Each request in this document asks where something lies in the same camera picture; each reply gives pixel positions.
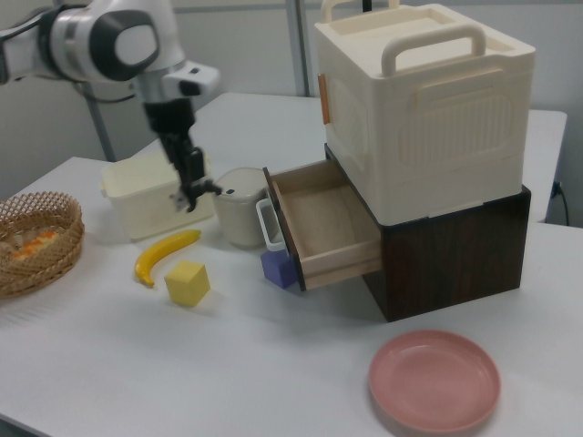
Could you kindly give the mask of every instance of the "purple block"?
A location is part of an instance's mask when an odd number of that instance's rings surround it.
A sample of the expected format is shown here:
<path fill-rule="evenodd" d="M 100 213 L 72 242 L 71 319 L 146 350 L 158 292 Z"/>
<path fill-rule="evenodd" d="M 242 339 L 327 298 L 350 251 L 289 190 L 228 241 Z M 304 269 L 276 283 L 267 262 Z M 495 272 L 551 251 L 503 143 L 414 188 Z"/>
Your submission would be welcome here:
<path fill-rule="evenodd" d="M 261 265 L 263 266 L 265 278 L 282 289 L 286 289 L 298 281 L 293 259 L 290 258 L 285 250 L 277 252 L 268 250 L 261 255 Z"/>

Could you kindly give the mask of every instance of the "dark wooden cabinet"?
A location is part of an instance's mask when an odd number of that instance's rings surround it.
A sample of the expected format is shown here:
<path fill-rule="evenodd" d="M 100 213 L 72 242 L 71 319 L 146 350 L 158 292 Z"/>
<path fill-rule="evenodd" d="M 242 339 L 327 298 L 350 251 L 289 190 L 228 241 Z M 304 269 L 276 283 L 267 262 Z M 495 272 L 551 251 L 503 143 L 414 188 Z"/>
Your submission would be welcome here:
<path fill-rule="evenodd" d="M 530 191 L 380 226 L 326 148 L 327 162 L 270 175 L 303 290 L 363 276 L 388 321 L 520 286 Z"/>

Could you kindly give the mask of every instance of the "yellow cube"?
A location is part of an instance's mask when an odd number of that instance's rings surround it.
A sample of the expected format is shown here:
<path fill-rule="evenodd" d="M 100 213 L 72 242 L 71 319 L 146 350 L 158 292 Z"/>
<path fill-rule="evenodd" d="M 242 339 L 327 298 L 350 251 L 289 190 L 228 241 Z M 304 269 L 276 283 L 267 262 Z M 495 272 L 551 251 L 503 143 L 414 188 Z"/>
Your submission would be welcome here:
<path fill-rule="evenodd" d="M 188 307 L 194 307 L 210 290 L 207 269 L 196 262 L 179 262 L 164 280 L 172 301 Z"/>

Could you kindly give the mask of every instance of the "drawer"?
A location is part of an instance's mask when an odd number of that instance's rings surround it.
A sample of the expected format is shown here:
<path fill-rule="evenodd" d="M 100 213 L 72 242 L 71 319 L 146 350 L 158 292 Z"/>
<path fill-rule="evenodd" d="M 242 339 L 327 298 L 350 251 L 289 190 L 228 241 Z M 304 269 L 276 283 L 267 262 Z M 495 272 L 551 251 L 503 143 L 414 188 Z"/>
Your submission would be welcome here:
<path fill-rule="evenodd" d="M 333 161 L 264 171 L 302 290 L 382 269 L 381 231 Z"/>

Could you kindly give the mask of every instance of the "sponge cube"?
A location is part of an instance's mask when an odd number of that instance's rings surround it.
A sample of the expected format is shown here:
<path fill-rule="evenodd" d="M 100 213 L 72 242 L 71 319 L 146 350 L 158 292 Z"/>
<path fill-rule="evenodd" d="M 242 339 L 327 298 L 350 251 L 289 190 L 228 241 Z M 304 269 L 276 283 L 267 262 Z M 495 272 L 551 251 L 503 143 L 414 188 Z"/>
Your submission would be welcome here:
<path fill-rule="evenodd" d="M 298 281 L 293 259 L 290 258 L 286 250 L 277 252 L 268 250 L 261 255 L 261 265 L 265 278 L 282 289 L 286 289 Z"/>
<path fill-rule="evenodd" d="M 181 261 L 164 277 L 170 298 L 179 305 L 194 307 L 210 290 L 204 264 Z"/>

